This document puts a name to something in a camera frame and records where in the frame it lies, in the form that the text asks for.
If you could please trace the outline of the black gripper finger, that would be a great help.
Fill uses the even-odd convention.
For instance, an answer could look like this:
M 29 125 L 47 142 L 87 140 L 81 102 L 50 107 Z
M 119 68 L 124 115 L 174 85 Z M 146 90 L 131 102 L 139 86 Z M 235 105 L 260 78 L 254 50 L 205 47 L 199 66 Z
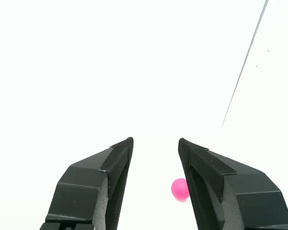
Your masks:
M 262 171 L 184 138 L 178 153 L 200 230 L 288 230 L 281 190 Z
M 42 230 L 115 230 L 134 140 L 73 163 L 56 185 Z

